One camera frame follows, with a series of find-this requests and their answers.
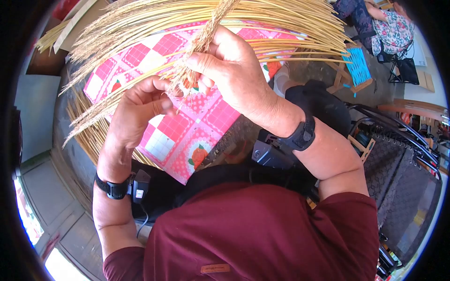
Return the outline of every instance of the white wall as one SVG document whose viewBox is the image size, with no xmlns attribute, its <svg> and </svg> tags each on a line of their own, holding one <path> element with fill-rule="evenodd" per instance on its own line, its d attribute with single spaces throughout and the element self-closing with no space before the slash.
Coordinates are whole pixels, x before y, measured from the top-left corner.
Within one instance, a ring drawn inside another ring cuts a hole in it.
<svg viewBox="0 0 450 281">
<path fill-rule="evenodd" d="M 422 47 L 423 54 L 425 55 L 427 61 L 426 67 L 416 66 L 416 69 L 417 71 L 424 71 L 432 76 L 435 92 L 432 93 L 431 91 L 419 85 L 405 84 L 405 99 L 433 103 L 442 107 L 448 107 L 441 76 L 439 74 L 439 71 L 437 70 L 436 63 L 433 59 L 428 44 L 426 43 L 423 35 L 420 33 L 418 27 L 416 27 L 414 31 L 414 40 L 417 41 Z"/>
</svg>

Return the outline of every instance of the dried grass stalk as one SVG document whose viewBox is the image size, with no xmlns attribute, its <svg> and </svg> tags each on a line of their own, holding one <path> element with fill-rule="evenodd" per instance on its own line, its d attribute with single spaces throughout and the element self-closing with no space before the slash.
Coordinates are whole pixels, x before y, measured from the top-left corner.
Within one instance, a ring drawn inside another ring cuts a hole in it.
<svg viewBox="0 0 450 281">
<path fill-rule="evenodd" d="M 344 40 L 349 40 L 343 34 L 343 22 L 333 16 L 332 6 L 322 0 L 241 0 L 239 2 L 237 0 L 222 0 L 221 2 L 225 3 L 224 6 L 221 7 L 220 11 L 215 11 L 214 18 L 211 18 L 211 13 L 220 3 L 219 0 L 137 0 L 131 3 L 121 0 L 120 7 L 111 9 L 90 24 L 77 39 L 75 49 L 71 52 L 71 60 L 73 62 L 83 61 L 84 63 L 74 73 L 72 80 L 65 86 L 65 89 L 84 79 L 95 67 L 98 67 L 109 57 L 155 32 L 158 32 L 158 36 L 160 36 L 203 28 L 203 31 L 197 32 L 190 48 L 178 53 L 185 52 L 184 58 L 187 58 L 193 51 L 205 52 L 221 18 L 225 20 L 222 24 L 228 28 L 263 29 L 304 39 L 247 40 L 254 48 L 260 62 L 342 62 L 336 59 L 312 56 L 312 54 L 305 54 L 307 57 L 300 58 L 273 58 L 270 54 L 271 52 L 292 51 L 297 48 L 328 57 L 330 55 L 349 55 L 343 43 Z M 207 20 L 207 24 L 178 30 L 173 29 L 175 26 L 203 20 Z M 258 21 L 259 23 L 236 22 L 240 20 Z M 148 76 L 160 74 L 172 79 L 173 85 L 180 85 L 184 82 L 184 77 L 189 77 L 188 81 L 194 82 L 190 70 L 184 68 L 184 59 L 178 62 L 174 68 L 172 68 L 173 64 L 173 62 L 166 63 L 144 73 L 123 85 L 99 103 L 91 106 L 72 122 L 74 130 L 69 134 L 68 139 L 105 116 L 112 114 L 123 95 L 123 91 Z"/>
<path fill-rule="evenodd" d="M 222 19 L 234 9 L 238 2 L 239 0 L 220 0 L 219 4 L 211 12 L 211 18 L 207 21 L 203 29 L 198 31 L 191 40 L 182 59 L 177 61 L 169 72 L 169 74 L 174 74 L 169 87 L 169 93 L 173 92 L 177 86 L 181 89 L 186 87 L 186 90 L 190 90 L 194 86 L 196 83 L 195 72 L 186 66 L 186 59 L 189 58 L 193 52 L 206 53 L 209 50 L 209 44 L 217 30 L 217 26 Z M 187 86 L 183 83 L 186 79 L 188 81 Z"/>
<path fill-rule="evenodd" d="M 51 52 L 53 44 L 56 42 L 61 32 L 63 32 L 69 21 L 70 20 L 61 22 L 59 25 L 53 27 L 47 31 L 45 35 L 36 42 L 36 44 L 34 44 L 34 47 L 38 49 L 39 53 L 43 53 L 48 48 L 50 48 Z"/>
<path fill-rule="evenodd" d="M 69 118 L 71 121 L 75 120 L 78 116 L 80 116 L 89 107 L 92 106 L 92 103 L 82 91 L 77 91 L 75 89 L 73 89 L 73 91 L 75 94 L 75 98 L 72 103 L 69 102 L 67 105 L 67 113 L 69 114 Z M 100 150 L 102 149 L 103 143 L 106 140 L 108 128 L 108 121 L 106 121 L 105 118 L 102 118 L 86 130 L 75 136 L 76 142 L 86 152 L 87 156 L 95 166 L 97 166 L 97 162 L 99 161 Z M 155 163 L 153 163 L 149 158 L 144 156 L 137 149 L 133 151 L 132 158 L 141 163 L 160 169 Z"/>
</svg>

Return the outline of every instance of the shirt label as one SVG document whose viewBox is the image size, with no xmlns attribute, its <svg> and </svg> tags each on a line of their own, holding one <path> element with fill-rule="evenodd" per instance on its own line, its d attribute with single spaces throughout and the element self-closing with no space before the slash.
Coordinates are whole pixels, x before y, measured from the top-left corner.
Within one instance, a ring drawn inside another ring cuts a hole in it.
<svg viewBox="0 0 450 281">
<path fill-rule="evenodd" d="M 227 263 L 204 265 L 200 269 L 200 273 L 229 272 L 229 271 L 230 265 Z"/>
</svg>

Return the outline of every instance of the pink tablecloth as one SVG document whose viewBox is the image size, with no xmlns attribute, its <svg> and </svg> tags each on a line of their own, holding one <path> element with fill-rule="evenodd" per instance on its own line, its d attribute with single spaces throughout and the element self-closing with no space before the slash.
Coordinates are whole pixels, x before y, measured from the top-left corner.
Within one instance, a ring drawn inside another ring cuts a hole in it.
<svg viewBox="0 0 450 281">
<path fill-rule="evenodd" d="M 204 22 L 183 25 L 176 29 L 201 24 Z M 231 30 L 244 39 L 302 40 L 293 35 L 265 30 Z M 93 103 L 97 103 L 120 85 L 167 62 L 179 59 L 181 54 L 167 58 L 163 56 L 183 50 L 193 33 L 195 30 L 156 34 L 124 49 L 94 69 L 84 88 L 85 94 Z M 262 63 L 261 67 L 268 81 L 281 67 L 281 63 Z M 239 113 L 223 101 L 216 87 L 208 95 L 196 90 L 193 92 L 192 100 L 188 99 L 183 105 L 179 98 L 172 99 L 174 105 L 180 108 L 178 115 L 158 115 L 150 120 L 137 147 L 182 184 L 186 184 L 195 169 L 239 117 Z"/>
</svg>

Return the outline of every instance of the right hand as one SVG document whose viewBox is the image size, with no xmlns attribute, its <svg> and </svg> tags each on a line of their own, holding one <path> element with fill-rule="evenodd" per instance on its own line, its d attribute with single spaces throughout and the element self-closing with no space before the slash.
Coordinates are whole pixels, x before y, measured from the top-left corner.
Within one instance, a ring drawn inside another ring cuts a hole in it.
<svg viewBox="0 0 450 281">
<path fill-rule="evenodd" d="M 200 73 L 198 86 L 207 92 L 217 85 L 223 99 L 252 121 L 277 103 L 253 48 L 228 28 L 219 25 L 207 54 L 194 53 L 187 66 Z"/>
</svg>

